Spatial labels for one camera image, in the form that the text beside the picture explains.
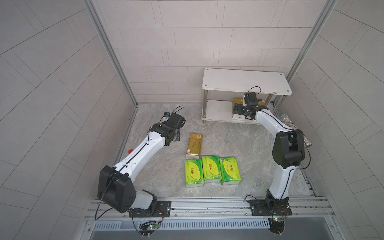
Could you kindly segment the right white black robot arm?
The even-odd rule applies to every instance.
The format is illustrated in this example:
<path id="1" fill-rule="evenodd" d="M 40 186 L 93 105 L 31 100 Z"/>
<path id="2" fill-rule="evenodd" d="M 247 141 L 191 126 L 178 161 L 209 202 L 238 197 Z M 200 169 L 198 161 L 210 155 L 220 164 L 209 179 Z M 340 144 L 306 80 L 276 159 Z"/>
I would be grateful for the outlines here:
<path id="1" fill-rule="evenodd" d="M 241 99 L 235 98 L 232 109 L 233 119 L 256 121 L 275 138 L 272 156 L 277 166 L 265 202 L 270 212 L 286 207 L 292 177 L 305 158 L 306 144 L 303 132 L 292 129 L 276 118 L 268 107 L 262 104 L 255 92 L 246 92 Z"/>

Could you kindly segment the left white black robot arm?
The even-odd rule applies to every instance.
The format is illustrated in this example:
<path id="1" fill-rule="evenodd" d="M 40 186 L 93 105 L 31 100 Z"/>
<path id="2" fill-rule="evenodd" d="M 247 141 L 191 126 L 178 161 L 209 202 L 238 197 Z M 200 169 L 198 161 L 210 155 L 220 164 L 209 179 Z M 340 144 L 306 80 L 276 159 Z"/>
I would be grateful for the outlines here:
<path id="1" fill-rule="evenodd" d="M 100 202 L 123 214 L 128 211 L 149 217 L 155 214 L 157 197 L 148 191 L 137 191 L 134 181 L 147 162 L 171 142 L 179 141 L 186 120 L 177 113 L 149 128 L 145 139 L 125 159 L 113 167 L 105 166 L 99 177 Z"/>

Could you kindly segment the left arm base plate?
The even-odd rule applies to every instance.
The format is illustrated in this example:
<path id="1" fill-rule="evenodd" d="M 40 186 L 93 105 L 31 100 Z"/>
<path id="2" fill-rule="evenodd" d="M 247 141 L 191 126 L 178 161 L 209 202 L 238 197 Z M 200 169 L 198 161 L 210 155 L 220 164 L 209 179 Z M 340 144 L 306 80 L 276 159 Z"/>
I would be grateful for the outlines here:
<path id="1" fill-rule="evenodd" d="M 162 218 L 169 217 L 171 210 L 171 201 L 155 201 L 151 203 L 148 209 L 130 209 L 131 218 Z"/>

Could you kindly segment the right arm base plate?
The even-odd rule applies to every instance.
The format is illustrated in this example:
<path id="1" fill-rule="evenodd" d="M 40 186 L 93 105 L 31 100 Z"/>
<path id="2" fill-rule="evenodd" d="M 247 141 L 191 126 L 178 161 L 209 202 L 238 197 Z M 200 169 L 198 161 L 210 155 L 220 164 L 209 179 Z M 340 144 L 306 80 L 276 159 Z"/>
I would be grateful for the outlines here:
<path id="1" fill-rule="evenodd" d="M 291 216 L 292 210 L 289 204 L 289 197 L 266 200 L 249 200 L 252 216 Z"/>

